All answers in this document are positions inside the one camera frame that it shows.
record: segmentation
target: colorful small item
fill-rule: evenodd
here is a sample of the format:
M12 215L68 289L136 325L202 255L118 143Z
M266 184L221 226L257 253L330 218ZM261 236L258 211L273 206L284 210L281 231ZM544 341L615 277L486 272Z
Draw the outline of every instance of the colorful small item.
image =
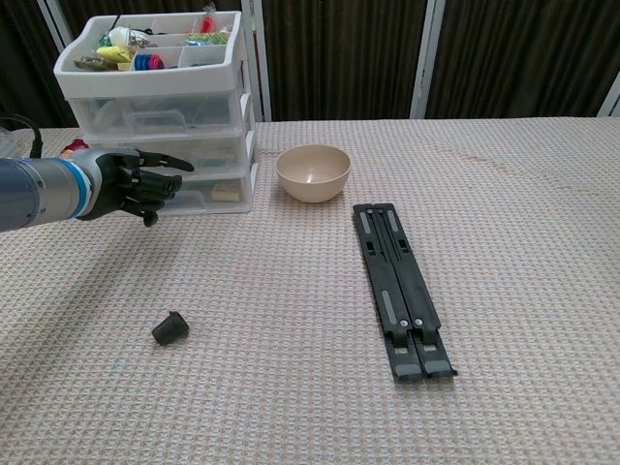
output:
M109 38L108 33L99 39L99 47L112 47L112 40Z
M213 16L205 15L202 19L202 27L201 32L212 32L213 31Z
M62 149L60 152L60 158L71 158L71 154L80 148L88 148L88 144L82 139L74 139L69 145Z
M112 63L130 63L132 61L129 50L122 46L100 46L97 48L97 54Z
M228 32L192 32L187 35L188 46L224 46L229 41Z
M76 68L88 71L111 71L116 67L115 63L104 60L99 56L81 56L74 60Z
M134 58L134 68L136 71L152 71L163 70L166 66L161 56L145 53L143 55L136 55Z

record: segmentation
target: white plastic drawer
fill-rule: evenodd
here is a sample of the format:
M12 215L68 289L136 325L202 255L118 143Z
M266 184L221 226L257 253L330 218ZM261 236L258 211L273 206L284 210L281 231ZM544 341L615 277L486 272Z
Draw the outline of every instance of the white plastic drawer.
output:
M98 73L78 68L75 60L82 55L93 55L99 40L114 24L116 16L91 17L79 37L63 50L54 66L54 74L65 98L70 101L99 100L235 90L237 73L246 58L240 34L241 13L214 14L216 30L231 30L225 46L186 46L186 34L200 30L202 18L202 13L121 16L118 26L153 29L156 35L151 36L152 42L161 48L142 49L139 53L164 53L166 69ZM177 51L169 53L165 50L168 47L175 47ZM211 59L212 55L217 55L217 59Z
M250 211L257 169L258 165L254 164L246 176L238 179L184 180L181 190L166 203L160 214L184 216Z
M70 99L88 140L226 137L245 130L238 91L125 99Z
M156 142L88 142L91 147L130 147L145 152L165 153L194 166L193 172L181 172L169 168L145 170L160 174L182 174L184 179L226 179L241 177L250 169L255 144L254 131L236 138L226 139L172 139Z

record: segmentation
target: robot finger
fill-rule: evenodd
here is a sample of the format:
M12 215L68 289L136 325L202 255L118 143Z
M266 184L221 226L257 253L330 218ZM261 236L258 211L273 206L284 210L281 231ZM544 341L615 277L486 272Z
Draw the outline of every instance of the robot finger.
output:
M127 195L130 199L138 202L160 202L174 199L174 192L148 191L141 188L134 188Z
M138 157L124 155L125 163L130 167L166 167L175 168L182 171L194 170L194 166L191 163L172 157L171 155L167 155L165 153L143 152L137 149L136 151L139 154Z
M149 203L140 203L131 199L125 200L120 209L131 213L132 215L142 218L144 225L149 227L157 223L159 217L157 216L157 210L163 208L164 203L162 201L154 201Z
M164 176L156 172L140 170L134 178L133 188L140 191L159 192L162 195L174 194L183 184L181 176Z

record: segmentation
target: blue object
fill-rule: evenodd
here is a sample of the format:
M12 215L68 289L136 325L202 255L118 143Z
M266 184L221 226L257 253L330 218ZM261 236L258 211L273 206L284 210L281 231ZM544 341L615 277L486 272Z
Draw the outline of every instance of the blue object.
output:
M136 71L144 71L146 70L146 60L148 59L149 55L138 55L136 57L136 63L135 63L135 68Z
M34 179L15 160L0 160L0 231L25 228L39 210Z
M76 168L76 166L73 163L71 163L68 160L64 160L62 158L55 158L54 160L56 160L57 162L67 167L69 171L71 172L71 174L76 179L77 189L79 190L79 200L77 201L76 209L71 214L71 218L75 218L76 215L82 211L82 209L84 208L84 205L86 204L86 192L87 192L86 190L88 188L86 187L84 178L81 177L79 170Z

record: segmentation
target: dark curtain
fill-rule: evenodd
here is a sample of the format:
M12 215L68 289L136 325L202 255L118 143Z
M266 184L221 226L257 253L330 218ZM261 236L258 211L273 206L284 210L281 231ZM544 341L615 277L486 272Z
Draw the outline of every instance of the dark curtain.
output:
M596 116L620 70L620 0L449 0L427 118Z
M40 127L76 126L53 74L58 58L36 0L0 1L0 111L19 113ZM23 128L1 120L4 128Z
M263 0L274 120L409 117L425 0Z
M201 12L205 0L59 0L74 37L92 16ZM241 11L241 0L215 0L220 11Z

